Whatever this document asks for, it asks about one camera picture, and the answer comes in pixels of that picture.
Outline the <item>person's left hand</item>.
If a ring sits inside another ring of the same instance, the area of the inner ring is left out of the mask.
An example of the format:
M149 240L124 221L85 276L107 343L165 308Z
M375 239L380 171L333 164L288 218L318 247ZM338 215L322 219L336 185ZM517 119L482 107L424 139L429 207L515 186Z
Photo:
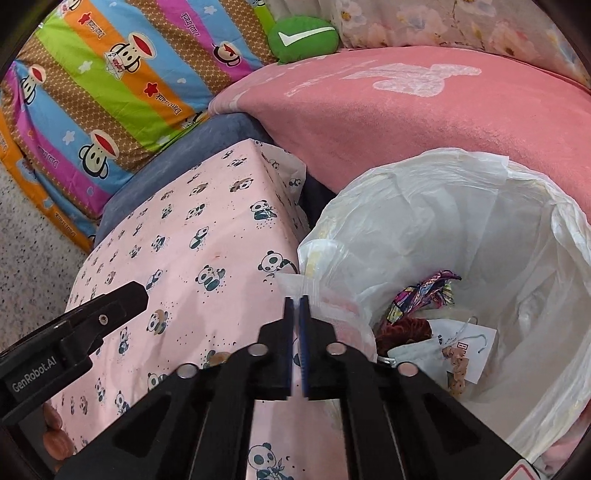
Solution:
M49 456L55 461L54 470L58 471L63 463L75 454L75 445L63 430L63 420L50 403L42 406L46 431L42 442Z

